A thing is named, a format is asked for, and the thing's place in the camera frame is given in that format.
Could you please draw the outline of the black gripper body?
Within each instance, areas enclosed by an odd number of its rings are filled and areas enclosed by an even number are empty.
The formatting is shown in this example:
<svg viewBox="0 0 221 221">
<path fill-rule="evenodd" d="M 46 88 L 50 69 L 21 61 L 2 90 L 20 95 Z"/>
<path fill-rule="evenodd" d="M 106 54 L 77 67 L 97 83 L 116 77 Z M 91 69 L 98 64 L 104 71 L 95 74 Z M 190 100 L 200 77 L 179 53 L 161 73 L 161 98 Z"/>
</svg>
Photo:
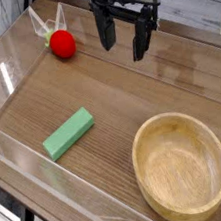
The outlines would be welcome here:
<svg viewBox="0 0 221 221">
<path fill-rule="evenodd" d="M 159 0 L 90 0 L 90 10 L 100 31 L 114 23 L 113 18 L 134 23 L 137 17 L 145 19 L 155 30 L 159 5 Z"/>
</svg>

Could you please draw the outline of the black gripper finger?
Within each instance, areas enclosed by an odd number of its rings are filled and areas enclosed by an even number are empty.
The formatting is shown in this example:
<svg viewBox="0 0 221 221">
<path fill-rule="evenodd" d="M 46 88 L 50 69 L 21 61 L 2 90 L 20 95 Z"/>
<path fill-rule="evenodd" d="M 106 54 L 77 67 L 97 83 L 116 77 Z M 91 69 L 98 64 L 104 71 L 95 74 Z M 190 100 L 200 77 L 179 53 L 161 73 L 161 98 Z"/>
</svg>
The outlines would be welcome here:
<svg viewBox="0 0 221 221">
<path fill-rule="evenodd" d="M 93 10 L 102 47 L 109 51 L 116 42 L 115 23 L 107 8 L 94 4 Z"/>
<path fill-rule="evenodd" d="M 149 48 L 152 30 L 150 24 L 144 18 L 138 18 L 135 23 L 135 36 L 133 39 L 133 58 L 135 61 L 143 59 L 144 53 Z"/>
</svg>

